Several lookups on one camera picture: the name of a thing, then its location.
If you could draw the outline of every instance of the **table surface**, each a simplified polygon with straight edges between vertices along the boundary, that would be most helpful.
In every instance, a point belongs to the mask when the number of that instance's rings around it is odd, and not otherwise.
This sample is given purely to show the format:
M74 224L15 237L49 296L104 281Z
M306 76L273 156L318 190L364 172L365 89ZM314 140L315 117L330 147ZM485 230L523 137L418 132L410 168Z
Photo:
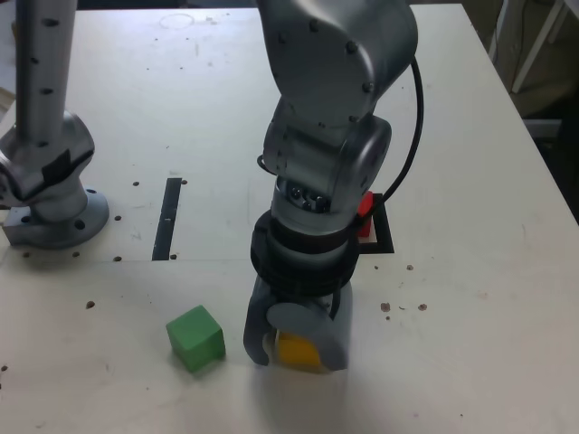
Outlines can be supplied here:
M73 250L0 241L0 432L579 430L579 230L462 7L413 10L422 143L387 204L396 253L352 279L350 368L328 375L258 368L242 345L274 182L255 158L279 97L257 12L77 14L67 105L97 145L82 179L122 220ZM407 71L375 111L394 132L373 190L398 174L415 111ZM151 262L175 176L178 259ZM190 375L165 324L198 304L227 358Z

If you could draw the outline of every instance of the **screw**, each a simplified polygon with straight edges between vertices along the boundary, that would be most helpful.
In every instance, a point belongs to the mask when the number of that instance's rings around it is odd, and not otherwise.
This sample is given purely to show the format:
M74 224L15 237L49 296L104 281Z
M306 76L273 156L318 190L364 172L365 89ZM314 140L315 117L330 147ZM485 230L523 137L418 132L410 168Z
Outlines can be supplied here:
M367 81L362 85L362 90L365 93L370 93L374 91L374 83L372 81Z

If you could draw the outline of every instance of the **gray robot arm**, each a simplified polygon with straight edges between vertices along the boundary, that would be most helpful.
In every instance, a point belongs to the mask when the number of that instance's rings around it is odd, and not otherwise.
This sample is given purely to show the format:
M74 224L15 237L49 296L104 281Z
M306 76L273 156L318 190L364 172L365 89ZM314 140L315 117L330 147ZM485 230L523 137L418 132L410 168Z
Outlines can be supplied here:
M64 110L76 0L16 4L16 124L0 139L0 203L11 244L70 247L106 223L102 194L79 176L92 159L89 130Z
M281 97L263 144L277 176L271 210L256 223L256 278L243 336L268 364L267 335L311 342L321 364L347 367L351 286L359 249L355 216L384 161L390 125L376 102L410 65L418 32L403 0L258 0L271 71ZM422 88L411 151L422 130Z
M357 205L390 141L390 126L372 116L375 104L416 51L412 11L403 0L259 0L258 6L281 93L264 163L329 199L333 212L351 207L352 198Z

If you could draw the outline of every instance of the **hole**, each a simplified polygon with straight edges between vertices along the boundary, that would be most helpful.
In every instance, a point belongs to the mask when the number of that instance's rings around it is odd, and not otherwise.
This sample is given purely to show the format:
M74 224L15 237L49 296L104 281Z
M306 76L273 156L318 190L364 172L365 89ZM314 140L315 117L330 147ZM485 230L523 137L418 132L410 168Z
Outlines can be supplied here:
M52 18L43 18L41 23L46 27L56 27L59 24L58 20L53 20Z
M309 22L309 30L313 33L319 32L319 21L318 20L311 20Z
M370 93L370 92L374 91L374 83L372 81L367 81L366 83L364 83L362 85L362 90L365 93Z
M348 41L346 44L346 51L349 54L353 54L358 51L358 45L354 41Z

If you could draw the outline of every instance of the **red block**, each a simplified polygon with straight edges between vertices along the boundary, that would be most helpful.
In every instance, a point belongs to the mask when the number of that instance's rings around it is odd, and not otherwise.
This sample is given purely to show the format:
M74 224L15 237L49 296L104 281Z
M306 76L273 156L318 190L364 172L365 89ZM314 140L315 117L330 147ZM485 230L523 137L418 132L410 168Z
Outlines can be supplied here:
M374 204L374 195L372 194L372 192L366 192L364 199L362 199L360 206L358 206L358 215L360 217L364 217L366 213L370 211L370 208L372 208L373 204ZM371 227L372 227L372 219L368 220L368 223L366 223L362 227L362 229L358 231L358 238L369 237Z

